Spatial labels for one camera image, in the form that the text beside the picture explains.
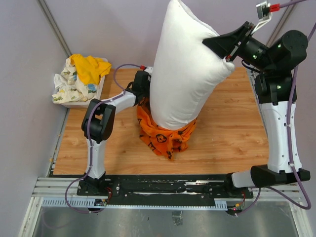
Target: wooden table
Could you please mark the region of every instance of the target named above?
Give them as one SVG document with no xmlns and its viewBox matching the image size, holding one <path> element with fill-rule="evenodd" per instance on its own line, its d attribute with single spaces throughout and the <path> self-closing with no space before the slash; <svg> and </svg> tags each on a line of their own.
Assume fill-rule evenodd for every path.
<svg viewBox="0 0 316 237">
<path fill-rule="evenodd" d="M 134 80 L 136 70 L 122 69 L 117 79 L 124 87 Z M 102 99 L 120 93 L 113 70 L 106 78 Z M 81 130 L 86 109 L 70 109 L 54 174 L 83 174 L 87 144 Z M 174 161 L 156 156 L 140 139 L 136 108 L 115 117 L 106 146 L 107 174 L 206 174 L 249 169 L 268 161 L 268 141 L 244 68 L 219 84 L 206 101 L 189 148 Z"/>
</svg>

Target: gray wall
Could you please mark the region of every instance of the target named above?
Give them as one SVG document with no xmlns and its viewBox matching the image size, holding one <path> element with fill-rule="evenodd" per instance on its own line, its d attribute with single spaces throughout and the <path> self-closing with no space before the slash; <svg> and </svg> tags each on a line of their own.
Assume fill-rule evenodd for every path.
<svg viewBox="0 0 316 237">
<path fill-rule="evenodd" d="M 0 1 L 0 236 L 16 237 L 65 109 L 53 74 L 66 56 L 35 0 Z"/>
<path fill-rule="evenodd" d="M 315 9 L 315 1 L 298 4 L 279 36 L 289 30 L 299 30 L 308 35 L 316 21 Z M 307 53 L 307 59 L 298 70 L 295 129 L 300 160 L 312 177 L 304 186 L 312 200 L 312 210 L 308 211 L 308 215 L 316 235 L 316 33 Z"/>
<path fill-rule="evenodd" d="M 258 22 L 261 0 L 183 0 L 192 12 L 219 34 Z M 72 53 L 105 57 L 123 63 L 153 65 L 169 0 L 47 0 Z M 266 42 L 281 14 L 255 34 Z"/>
</svg>

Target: yellow cloth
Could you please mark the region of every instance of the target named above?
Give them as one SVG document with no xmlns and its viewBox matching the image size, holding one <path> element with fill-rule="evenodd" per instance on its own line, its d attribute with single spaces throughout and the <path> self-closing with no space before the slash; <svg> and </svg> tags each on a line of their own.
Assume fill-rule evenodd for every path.
<svg viewBox="0 0 316 237">
<path fill-rule="evenodd" d="M 77 75 L 83 84 L 96 84 L 100 82 L 100 77 L 110 73 L 111 64 L 104 62 L 101 58 L 88 56 L 84 58 L 81 54 L 70 56 L 70 63 L 75 65 Z"/>
</svg>

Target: cable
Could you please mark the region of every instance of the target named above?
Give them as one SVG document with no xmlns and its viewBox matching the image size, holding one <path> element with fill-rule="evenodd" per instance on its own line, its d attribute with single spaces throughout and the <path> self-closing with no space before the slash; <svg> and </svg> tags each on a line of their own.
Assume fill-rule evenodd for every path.
<svg viewBox="0 0 316 237">
<path fill-rule="evenodd" d="M 108 201 L 107 201 L 107 204 L 109 204 L 113 191 L 110 187 L 106 187 L 106 190 L 109 192 Z"/>
<path fill-rule="evenodd" d="M 310 39 L 312 38 L 314 32 L 316 30 L 316 22 L 314 24 L 314 27 L 312 28 L 310 34 L 307 37 L 307 40 L 310 41 Z M 295 179 L 297 181 L 298 186 L 300 187 L 303 196 L 306 200 L 307 206 L 302 206 L 301 204 L 295 202 L 294 200 L 292 200 L 290 197 L 286 196 L 285 194 L 283 194 L 282 192 L 280 192 L 279 190 L 276 190 L 272 187 L 267 187 L 275 192 L 277 192 L 278 194 L 280 194 L 281 196 L 285 197 L 287 200 L 289 200 L 291 203 L 293 203 L 294 205 L 304 209 L 304 210 L 309 210 L 312 207 L 312 203 L 310 198 L 308 197 L 308 194 L 302 184 L 302 181 L 300 179 L 300 177 L 298 176 L 295 166 L 294 166 L 294 157 L 293 157 L 293 149 L 292 149 L 292 134 L 291 134 L 291 109 L 292 109 L 292 101 L 293 101 L 293 96 L 294 96 L 294 91 L 295 91 L 295 87 L 296 87 L 296 79 L 297 79 L 297 72 L 298 72 L 298 65 L 295 67 L 294 69 L 294 73 L 293 73 L 293 82 L 292 82 L 292 87 L 291 87 L 291 91 L 290 91 L 290 96 L 289 96 L 289 101 L 287 104 L 287 112 L 286 112 L 286 126 L 287 126 L 287 143 L 288 143 L 288 152 L 289 152 L 289 159 L 290 159 L 290 165 L 291 165 L 291 169 L 292 172 L 295 176 Z"/>
<path fill-rule="evenodd" d="M 284 8 L 284 7 L 287 7 L 287 6 L 291 6 L 291 5 L 294 5 L 294 4 L 297 4 L 297 3 L 299 3 L 299 2 L 303 2 L 303 1 L 307 1 L 307 0 L 289 1 L 289 2 L 287 2 L 287 3 L 280 4 L 280 8 Z"/>
<path fill-rule="evenodd" d="M 118 67 L 114 70 L 114 73 L 113 73 L 113 80 L 114 80 L 115 84 L 116 84 L 119 88 L 122 89 L 122 91 L 125 91 L 125 88 L 124 88 L 123 86 L 121 86 L 121 85 L 118 83 L 118 81 L 117 81 L 117 79 L 116 79 L 116 74 L 117 74 L 118 69 L 120 69 L 121 67 L 124 67 L 124 66 L 133 66 L 133 67 L 141 68 L 141 66 L 138 66 L 138 65 L 136 65 L 136 64 L 125 63 L 125 64 L 122 64 L 122 65 L 118 66 Z"/>
<path fill-rule="evenodd" d="M 253 72 L 260 73 L 259 70 L 254 69 L 254 68 L 252 68 L 252 67 L 246 65 L 246 62 L 245 62 L 244 60 L 241 61 L 241 64 L 242 64 L 245 68 L 247 68 L 247 69 L 249 69 L 249 70 L 251 70 L 251 71 L 253 71 Z"/>
<path fill-rule="evenodd" d="M 258 195 L 256 197 L 256 199 L 253 201 L 253 203 L 247 207 L 246 209 L 244 209 L 241 213 L 239 213 L 238 215 L 236 214 L 236 216 L 240 216 L 241 214 L 244 214 L 245 212 L 247 212 L 250 208 L 252 208 L 254 206 L 254 204 L 256 204 L 256 202 L 258 201 L 259 197 L 260 197 L 260 193 L 261 193 L 261 188 L 259 188 L 259 191 L 258 191 Z"/>
<path fill-rule="evenodd" d="M 240 203 L 237 203 L 237 205 L 245 205 L 245 201 L 246 201 L 246 194 L 244 191 L 241 191 L 242 196 L 243 196 L 243 200 Z"/>
<path fill-rule="evenodd" d="M 124 93 L 123 93 L 123 94 L 119 94 L 119 95 L 117 95 L 117 96 L 115 96 L 115 97 L 112 97 L 111 99 L 103 100 L 103 101 L 99 102 L 98 104 L 96 104 L 96 106 L 94 106 L 94 108 L 92 109 L 92 111 L 91 111 L 91 113 L 90 113 L 90 116 L 89 116 L 89 119 L 88 119 L 88 123 L 87 123 L 87 135 L 88 135 L 88 140 L 89 140 L 89 142 L 90 142 L 90 162 L 89 162 L 89 169 L 87 170 L 87 172 L 86 172 L 86 174 L 85 174 L 84 176 L 82 176 L 81 178 L 77 178 L 77 179 L 73 180 L 73 181 L 68 185 L 68 187 L 66 188 L 66 191 L 65 191 L 65 201 L 66 201 L 67 206 L 68 206 L 71 210 L 76 211 L 76 212 L 78 212 L 78 213 L 82 213 L 82 214 L 99 213 L 99 212 L 101 212 L 101 211 L 103 210 L 103 209 L 98 210 L 98 211 L 81 211 L 81 210 L 78 210 L 78 209 L 72 207 L 72 206 L 70 205 L 70 203 L 68 202 L 68 200 L 67 200 L 67 193 L 68 193 L 68 190 L 69 190 L 69 188 L 71 187 L 72 184 L 74 184 L 75 182 L 80 181 L 80 180 L 86 178 L 86 177 L 88 176 L 88 174 L 90 173 L 90 171 L 91 171 L 91 168 L 92 168 L 92 158 L 93 158 L 93 157 L 92 157 L 93 143 L 92 143 L 92 139 L 91 139 L 91 136 L 90 136 L 90 124 L 91 124 L 91 120 L 92 120 L 92 117 L 93 117 L 94 112 L 96 111 L 96 109 L 97 109 L 101 104 L 103 104 L 103 103 L 108 103 L 108 102 L 110 102 L 111 100 L 113 101 L 113 100 L 119 99 L 119 98 L 121 98 L 121 97 L 125 94 L 125 89 L 124 89 L 124 87 L 122 87 L 122 86 L 118 83 L 118 81 L 116 80 L 116 73 L 117 73 L 118 69 L 121 68 L 121 67 L 123 67 L 123 66 L 135 66 L 135 67 L 139 67 L 139 68 L 140 68 L 140 66 L 135 65 L 135 64 L 123 64 L 123 65 L 118 66 L 118 67 L 114 70 L 114 73 L 113 73 L 114 82 L 116 83 L 116 85 L 118 85 L 120 88 L 123 89 L 123 92 L 124 92 Z"/>
</svg>

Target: laundry basket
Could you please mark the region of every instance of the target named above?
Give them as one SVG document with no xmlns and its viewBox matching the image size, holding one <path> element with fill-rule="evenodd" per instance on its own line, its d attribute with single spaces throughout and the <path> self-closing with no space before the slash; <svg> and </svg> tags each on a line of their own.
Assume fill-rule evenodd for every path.
<svg viewBox="0 0 316 237">
<path fill-rule="evenodd" d="M 106 58 L 101 58 L 104 62 L 107 62 L 108 60 Z M 97 88 L 97 92 L 96 92 L 96 95 L 92 98 L 92 99 L 100 99 L 101 98 L 101 94 L 102 94 L 102 89 L 103 89 L 103 84 L 104 84 L 104 80 L 105 80 L 105 77 L 107 75 L 101 77 L 100 79 L 100 83 L 98 85 L 98 88 Z M 63 105 L 67 108 L 88 108 L 89 106 L 89 103 L 90 101 L 92 100 L 87 100 L 87 101 L 76 101 L 76 102 L 66 102 L 66 103 L 62 103 L 60 105 Z"/>
</svg>

